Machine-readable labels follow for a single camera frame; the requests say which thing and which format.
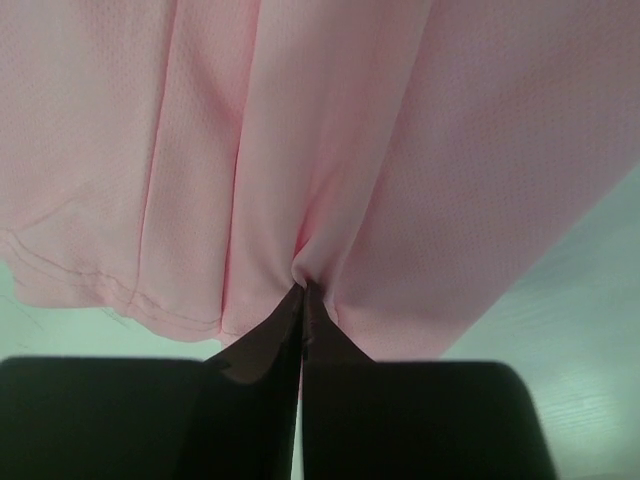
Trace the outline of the pink t-shirt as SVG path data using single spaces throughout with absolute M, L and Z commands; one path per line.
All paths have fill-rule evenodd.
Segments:
M 24 303 L 230 343 L 321 284 L 444 352 L 639 159 L 635 1 L 5 1 Z

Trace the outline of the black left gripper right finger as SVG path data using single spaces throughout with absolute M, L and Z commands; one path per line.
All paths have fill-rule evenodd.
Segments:
M 554 479 L 524 381 L 495 361 L 376 362 L 303 307 L 302 450 L 307 479 Z

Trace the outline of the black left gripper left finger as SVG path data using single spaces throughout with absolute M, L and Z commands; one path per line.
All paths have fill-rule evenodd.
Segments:
M 5 479 L 286 479 L 304 291 L 206 360 L 1 364 Z

